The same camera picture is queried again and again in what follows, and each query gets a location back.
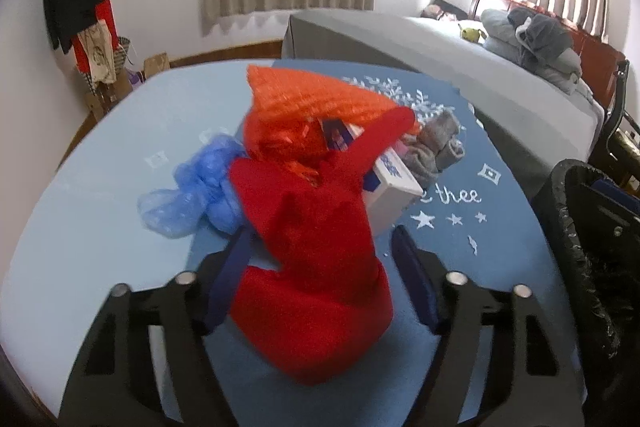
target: folded clothes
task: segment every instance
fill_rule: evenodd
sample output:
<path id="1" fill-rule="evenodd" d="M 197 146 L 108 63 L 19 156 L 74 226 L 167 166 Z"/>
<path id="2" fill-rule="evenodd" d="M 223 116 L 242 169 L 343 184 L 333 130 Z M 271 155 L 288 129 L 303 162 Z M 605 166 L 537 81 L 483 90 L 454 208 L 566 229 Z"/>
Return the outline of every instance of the folded clothes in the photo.
<path id="1" fill-rule="evenodd" d="M 456 138 L 459 133 L 460 122 L 447 109 L 428 120 L 417 137 L 404 138 L 407 152 L 402 161 L 420 187 L 427 190 L 444 169 L 464 157 L 465 149 Z"/>
<path id="2" fill-rule="evenodd" d="M 418 133 L 417 140 L 431 149 L 434 154 L 438 154 L 458 133 L 460 133 L 460 122 L 449 109 L 446 109 L 424 124 Z"/>
<path id="3" fill-rule="evenodd" d="M 570 33 L 557 19 L 538 13 L 516 28 L 520 43 L 518 63 L 533 72 L 537 66 L 546 66 L 562 52 L 574 45 Z"/>
<path id="4" fill-rule="evenodd" d="M 520 43 L 516 39 L 515 29 L 509 22 L 509 13 L 505 10 L 484 10 L 480 15 L 480 20 L 490 37 L 519 48 Z M 575 73 L 577 76 L 582 76 L 582 61 L 580 56 L 571 48 L 566 49 L 556 60 L 550 61 L 548 65 L 561 73 Z"/>
<path id="5" fill-rule="evenodd" d="M 487 51 L 492 52 L 498 57 L 506 58 L 508 61 L 514 64 L 518 63 L 518 49 L 515 46 L 511 46 L 506 42 L 502 42 L 500 39 L 489 37 L 483 44 Z M 550 84 L 553 84 L 562 92 L 571 96 L 580 81 L 580 77 L 576 73 L 562 73 L 551 66 L 538 65 L 533 73 L 541 78 L 544 78 Z"/>
<path id="6" fill-rule="evenodd" d="M 524 7 L 524 6 L 516 6 L 513 10 L 511 10 L 507 19 L 509 20 L 511 27 L 514 30 L 522 26 L 527 19 L 533 19 L 537 15 L 537 12 Z"/>
<path id="7" fill-rule="evenodd" d="M 411 171 L 420 187 L 427 190 L 437 181 L 440 174 L 436 165 L 436 156 L 431 152 L 431 149 L 415 141 L 415 139 L 407 139 L 405 145 L 408 151 L 402 157 L 402 161 Z"/>

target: red cloth bag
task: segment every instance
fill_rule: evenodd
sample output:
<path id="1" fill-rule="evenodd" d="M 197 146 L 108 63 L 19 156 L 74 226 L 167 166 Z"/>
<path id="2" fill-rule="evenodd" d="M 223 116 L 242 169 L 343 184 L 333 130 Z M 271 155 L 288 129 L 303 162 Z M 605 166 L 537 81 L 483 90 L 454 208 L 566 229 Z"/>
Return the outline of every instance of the red cloth bag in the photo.
<path id="1" fill-rule="evenodd" d="M 406 107 L 385 113 L 346 152 L 327 153 L 318 187 L 272 162 L 239 158 L 231 167 L 246 217 L 282 265 L 250 266 L 231 316 L 258 351 L 302 383 L 347 370 L 391 322 L 362 177 L 414 123 Z"/>

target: cardboard box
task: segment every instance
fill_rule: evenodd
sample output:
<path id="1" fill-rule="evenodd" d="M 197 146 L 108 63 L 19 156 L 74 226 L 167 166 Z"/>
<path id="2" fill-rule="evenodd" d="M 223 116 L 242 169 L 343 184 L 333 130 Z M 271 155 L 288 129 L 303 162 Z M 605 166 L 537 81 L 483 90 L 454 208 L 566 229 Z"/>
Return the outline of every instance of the cardboard box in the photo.
<path id="1" fill-rule="evenodd" d="M 340 120 L 323 121 L 322 130 L 327 147 L 341 151 L 362 133 L 361 127 Z M 363 181 L 362 198 L 374 237 L 388 230 L 402 212 L 423 194 L 420 184 L 392 148 L 379 156 Z"/>
<path id="2" fill-rule="evenodd" d="M 145 80 L 150 79 L 155 74 L 171 69 L 169 65 L 169 55 L 161 53 L 153 57 L 145 58 L 144 71 Z"/>

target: wooden baseboard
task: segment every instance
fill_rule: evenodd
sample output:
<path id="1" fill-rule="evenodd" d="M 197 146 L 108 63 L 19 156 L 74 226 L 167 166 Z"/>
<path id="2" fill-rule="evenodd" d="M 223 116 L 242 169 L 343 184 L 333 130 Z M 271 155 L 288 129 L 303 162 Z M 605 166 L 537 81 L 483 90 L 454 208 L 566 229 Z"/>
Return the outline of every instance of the wooden baseboard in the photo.
<path id="1" fill-rule="evenodd" d="M 282 54 L 282 40 L 257 42 L 246 46 L 236 46 L 224 50 L 214 50 L 212 52 L 191 55 L 190 57 L 176 58 L 169 64 L 172 68 L 183 68 L 206 62 L 217 62 L 218 60 L 238 60 L 249 58 L 280 58 Z"/>

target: orange mesh bag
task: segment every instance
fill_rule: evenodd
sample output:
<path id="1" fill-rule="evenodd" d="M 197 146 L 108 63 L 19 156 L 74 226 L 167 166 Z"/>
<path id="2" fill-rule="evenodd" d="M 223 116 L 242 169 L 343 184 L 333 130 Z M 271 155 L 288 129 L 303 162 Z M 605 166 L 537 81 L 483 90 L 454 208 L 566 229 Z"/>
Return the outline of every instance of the orange mesh bag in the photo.
<path id="1" fill-rule="evenodd" d="M 367 127 L 398 107 L 381 94 L 318 73 L 249 66 L 254 105 L 244 120 L 244 147 L 257 160 L 319 182 L 327 152 L 319 120 L 340 119 Z M 414 133 L 418 132 L 417 124 Z"/>
<path id="2" fill-rule="evenodd" d="M 337 118 L 367 127 L 396 102 L 324 74 L 249 66 L 256 117 L 262 122 Z M 412 134 L 419 131 L 416 123 Z"/>

